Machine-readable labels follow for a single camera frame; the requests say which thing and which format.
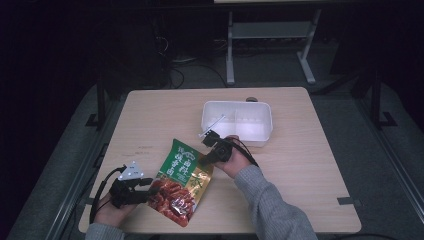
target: person's left hand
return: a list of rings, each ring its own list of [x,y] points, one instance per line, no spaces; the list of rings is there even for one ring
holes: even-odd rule
[[[137,204],[122,205],[121,208],[116,208],[110,202],[110,197],[110,193],[107,193],[99,201],[94,222],[118,228],[122,221],[137,207]]]

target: hand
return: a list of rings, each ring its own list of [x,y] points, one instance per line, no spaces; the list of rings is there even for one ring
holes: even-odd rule
[[[236,136],[236,135],[228,136],[228,138],[234,138],[234,139],[237,139],[237,140],[239,139],[239,137]],[[239,145],[240,143],[237,140],[235,140],[233,142]],[[215,163],[215,167],[224,171],[231,178],[235,178],[236,175],[240,172],[240,170],[242,170],[243,168],[245,168],[249,165],[251,165],[249,160],[241,152],[239,152],[236,148],[233,148],[232,153],[231,153],[231,157],[228,160],[228,162],[217,162],[217,163]]]
[[[110,198],[110,193],[107,193],[99,201],[94,222],[118,228],[122,221],[137,207],[137,204],[122,205],[121,208],[116,208],[110,202]]]

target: person's right hand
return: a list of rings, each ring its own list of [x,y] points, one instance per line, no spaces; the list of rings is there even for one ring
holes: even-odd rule
[[[228,136],[227,138],[239,139],[236,135]],[[235,176],[242,170],[243,168],[249,166],[251,163],[249,160],[236,148],[233,147],[232,154],[228,162],[217,162],[215,163],[215,167],[224,171],[231,178],[235,178]]]

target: dark floor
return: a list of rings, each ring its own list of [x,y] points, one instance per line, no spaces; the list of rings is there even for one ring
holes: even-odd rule
[[[15,18],[22,18],[22,26],[28,27],[31,26],[34,19],[40,19],[37,16],[60,14],[52,9],[36,10],[28,10],[33,15],[26,17],[16,15]],[[78,26],[83,25],[82,22],[76,22],[78,24],[70,25],[73,31],[77,31]],[[38,28],[28,27],[29,35],[18,34],[20,42],[12,44],[13,47],[9,51],[5,51],[13,56],[10,61],[19,63],[12,66],[21,68],[13,69],[13,73],[18,74],[9,74],[10,81],[3,86],[11,87],[10,89],[13,90],[21,89],[20,93],[28,96],[22,100],[19,97],[22,95],[15,94],[14,91],[5,91],[6,88],[2,88],[2,97],[10,98],[8,103],[12,99],[12,102],[15,102],[15,106],[18,107],[15,109],[12,107],[13,105],[5,106],[6,113],[14,118],[2,118],[2,125],[13,129],[13,131],[5,131],[7,134],[2,134],[1,138],[1,150],[7,153],[5,156],[11,160],[10,162],[13,162],[10,166],[7,165],[6,169],[22,168],[21,159],[36,160],[36,162],[34,160],[24,164],[23,176],[25,177],[15,180],[16,178],[10,177],[13,174],[8,172],[5,175],[6,179],[2,181],[4,184],[8,183],[8,180],[14,179],[22,186],[16,191],[9,191],[10,199],[16,199],[16,201],[2,200],[2,203],[4,201],[2,206],[5,208],[5,211],[2,210],[2,212],[7,213],[5,216],[15,217],[12,211],[6,211],[7,206],[12,204],[13,207],[10,209],[13,209],[25,204],[8,239],[84,238],[77,226],[81,210],[85,205],[86,195],[91,189],[90,176],[96,173],[96,169],[92,168],[92,163],[96,159],[101,162],[99,153],[111,138],[120,110],[125,103],[125,92],[134,86],[138,88],[152,87],[150,82],[134,80],[132,73],[123,70],[122,66],[116,67],[120,63],[113,64],[110,62],[110,58],[108,58],[109,61],[101,62],[102,65],[96,65],[100,69],[109,70],[106,72],[105,81],[108,93],[112,98],[107,99],[107,119],[104,127],[101,130],[96,130],[96,127],[87,127],[86,122],[90,115],[97,113],[96,88],[91,87],[95,81],[92,80],[94,79],[92,75],[90,77],[85,75],[86,71],[76,73],[69,70],[84,69],[79,64],[90,62],[78,60],[99,59],[99,57],[103,59],[102,57],[105,55],[99,55],[94,50],[90,51],[91,55],[82,54],[80,48],[69,43],[72,41],[81,43],[81,39],[74,37],[65,41],[65,33],[60,25],[60,23],[56,23],[53,27],[43,28],[40,27],[43,26],[42,24],[34,24]],[[55,38],[45,42],[44,40],[48,37],[40,37],[38,32]],[[39,48],[34,48],[34,39]],[[55,45],[55,40],[69,44]],[[239,42],[234,62],[236,84],[230,87],[302,86],[312,93],[334,83],[335,80],[345,76],[341,73],[330,74],[334,67],[335,54],[337,50],[340,50],[340,42],[334,39],[323,40],[323,38],[318,38],[314,42],[308,56],[308,61],[317,79],[315,85],[306,83],[295,54],[303,42],[284,40]],[[161,88],[179,86],[179,88],[186,89],[226,87],[224,84],[225,52],[220,46],[225,48],[225,41],[215,42],[212,48],[221,51],[205,51],[200,56],[181,49],[168,49],[168,51],[174,51],[169,54],[172,57],[168,59],[172,60],[170,62],[172,64],[172,70],[170,70],[172,84],[168,78],[165,81],[159,78],[153,85]],[[43,55],[44,50],[48,50],[45,54],[47,59],[41,58],[38,60],[39,65],[33,65],[34,61]],[[108,55],[111,52],[103,51],[102,54]],[[70,59],[69,62],[72,64],[68,63],[66,66],[61,64],[63,61],[60,61],[59,57]],[[421,85],[416,85],[417,87],[414,89],[408,79],[416,76],[411,72],[419,66],[419,63],[420,60],[416,60],[414,61],[416,66],[408,64],[408,72],[405,73],[405,77],[398,74],[400,71],[392,71],[396,74],[392,74],[391,79],[398,78],[398,82],[405,82],[405,85],[410,88],[410,92],[416,92],[414,90],[420,88]],[[31,81],[30,76],[34,76],[34,81]],[[398,86],[392,89],[389,86],[394,86],[393,82],[384,82],[383,80],[380,112],[389,112],[398,126],[383,127],[381,131],[378,131],[369,121],[370,92],[368,91],[361,100],[355,99],[351,95],[350,91],[357,80],[357,78],[353,78],[326,95],[311,94],[312,102],[348,191],[357,201],[356,209],[363,225],[360,234],[368,234],[365,237],[356,236],[356,238],[382,239],[382,237],[370,236],[371,234],[381,234],[395,239],[424,239],[423,219],[417,213],[420,209],[417,209],[415,205],[417,202],[422,202],[421,193],[424,193],[424,175],[422,174],[424,134],[420,129],[419,118],[411,117],[415,114],[416,109],[412,110],[414,113],[412,115],[410,107],[407,108],[408,111],[405,110],[405,106],[411,106],[411,104],[416,106],[417,104],[405,103],[404,94],[405,91],[408,91],[405,88],[408,89],[408,87]],[[6,139],[10,139],[11,144],[6,144]],[[82,169],[83,166],[88,166],[85,171]],[[403,172],[406,172],[409,178],[405,179],[405,175],[402,175]],[[411,195],[411,191],[407,191],[405,187],[405,183],[409,182],[415,185],[415,189],[409,189],[415,195]],[[337,237],[331,234],[319,234],[318,236],[320,239]],[[148,239],[149,237],[131,234],[127,239]],[[255,239],[255,236],[223,237],[225,239]],[[214,236],[161,236],[161,239],[213,238]]]

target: wooden table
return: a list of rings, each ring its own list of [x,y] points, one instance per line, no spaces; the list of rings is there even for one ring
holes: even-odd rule
[[[304,88],[227,88],[133,91],[129,94],[100,168],[91,197],[116,167],[135,160],[145,177],[155,177],[176,138],[203,153],[199,139],[203,105],[207,101],[245,101],[256,97],[271,106],[273,132],[262,148],[249,148],[265,177],[283,199],[308,215],[315,232],[353,233],[361,223],[349,197],[318,116]],[[113,179],[108,181],[104,194]],[[88,228],[87,205],[79,229]],[[215,169],[189,225],[180,227],[141,204],[124,222],[136,233],[254,233],[247,202],[233,180]]]

